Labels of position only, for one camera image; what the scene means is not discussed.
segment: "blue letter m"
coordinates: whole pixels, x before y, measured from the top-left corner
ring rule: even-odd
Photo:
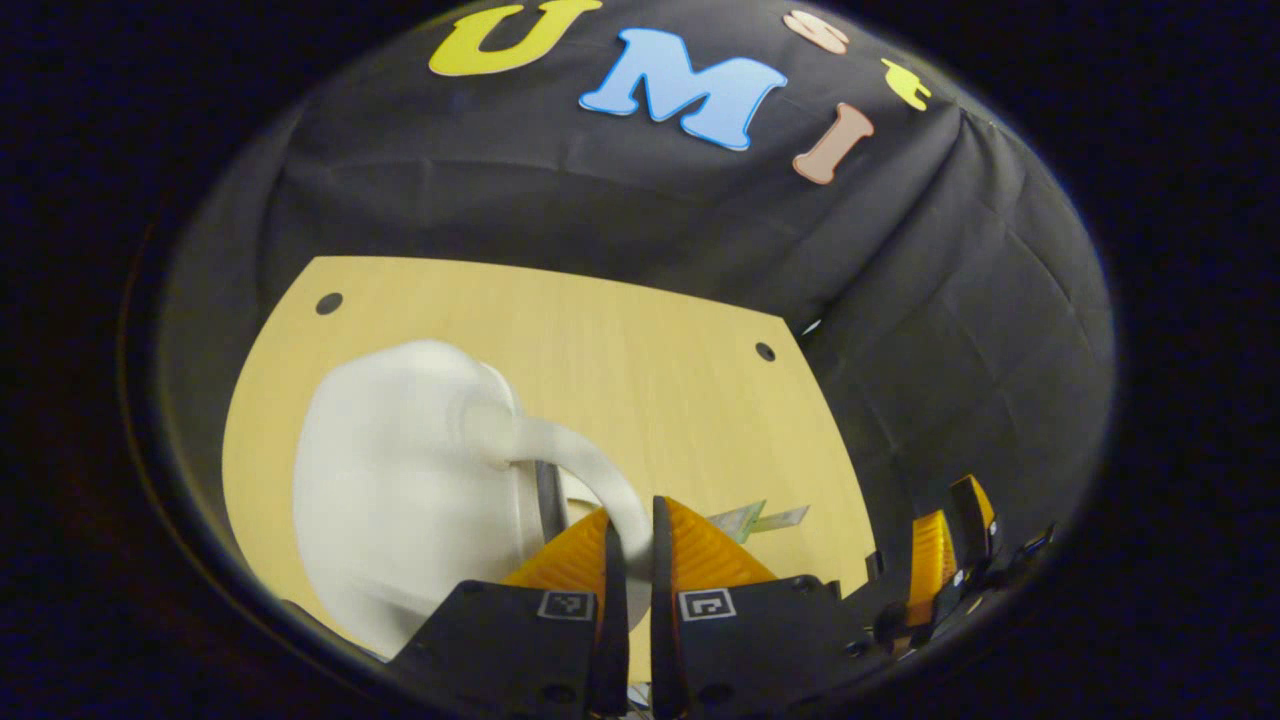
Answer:
[[[730,150],[750,147],[746,126],[755,109],[771,90],[787,83],[778,70],[748,58],[732,58],[695,73],[685,41],[660,29],[632,27],[618,37],[626,41],[626,50],[599,90],[582,95],[579,104],[598,113],[630,115],[640,108],[632,94],[643,79],[649,115],[660,123],[707,97],[701,109],[681,118],[680,127]]]

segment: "wooden tabletop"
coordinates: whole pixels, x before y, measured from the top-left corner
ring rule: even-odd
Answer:
[[[317,302],[340,293],[328,314]],[[494,366],[525,413],[595,442],[650,503],[707,514],[767,500],[810,505],[746,550],[780,577],[867,582],[876,546],[835,419],[773,315],[581,275],[406,258],[316,258],[271,313],[227,418],[223,487],[236,539],[283,600],[348,637],[307,582],[293,532],[293,459],[315,388],[334,368],[412,340]],[[765,343],[774,360],[756,350]],[[649,679],[649,623],[631,679]]]

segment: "yellow letter u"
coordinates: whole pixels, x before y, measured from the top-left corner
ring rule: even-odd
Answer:
[[[440,76],[480,76],[502,73],[527,65],[550,51],[582,13],[600,8],[598,0],[550,0],[538,6],[544,13],[529,35],[515,47],[484,53],[480,42],[508,15],[524,5],[503,5],[467,15],[453,23],[453,32],[435,49],[431,72]]]

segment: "wooden table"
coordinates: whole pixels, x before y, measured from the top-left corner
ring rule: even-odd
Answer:
[[[329,293],[340,306],[319,314]],[[271,313],[227,418],[223,487],[257,577],[337,633],[298,557],[293,457],[311,395],[335,366],[443,340],[497,368],[525,411],[591,438],[643,500],[710,515],[758,500],[812,505],[746,548],[780,577],[867,582],[870,521],[836,423],[780,318],[671,292],[526,268],[316,258]],[[765,343],[776,355],[756,351]],[[631,679],[649,679],[649,623]]]

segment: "letter m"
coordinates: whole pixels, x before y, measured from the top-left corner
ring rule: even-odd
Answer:
[[[696,111],[685,115],[680,127],[730,150],[746,150],[751,138],[746,126],[755,109],[774,87],[787,83],[786,76],[748,58],[732,58],[695,73],[685,41],[678,35],[632,27],[618,33],[627,46],[595,92],[579,104],[588,110],[630,115],[640,104],[632,97],[644,81],[649,115],[663,122],[690,104],[705,97]]]

